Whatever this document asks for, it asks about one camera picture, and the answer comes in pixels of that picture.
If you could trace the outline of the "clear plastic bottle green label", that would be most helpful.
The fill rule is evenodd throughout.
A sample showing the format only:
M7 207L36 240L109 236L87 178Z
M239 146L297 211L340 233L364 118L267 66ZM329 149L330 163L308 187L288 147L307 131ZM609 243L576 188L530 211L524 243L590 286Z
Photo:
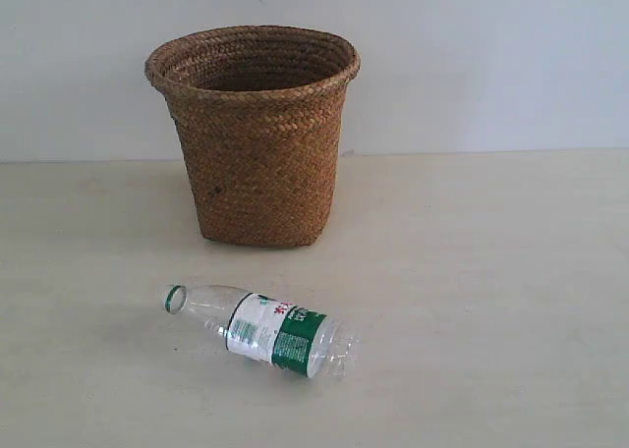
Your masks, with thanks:
M359 339L346 322L237 287L174 284L162 306L231 354L309 379L344 376L357 354Z

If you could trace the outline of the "brown woven wicker basket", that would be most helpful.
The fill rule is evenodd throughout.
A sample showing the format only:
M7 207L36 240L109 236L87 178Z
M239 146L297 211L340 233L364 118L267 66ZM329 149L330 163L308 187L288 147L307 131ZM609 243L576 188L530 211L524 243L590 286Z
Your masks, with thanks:
M174 122L203 237L271 248L316 241L360 66L345 38L284 26L214 28L152 51L144 73Z

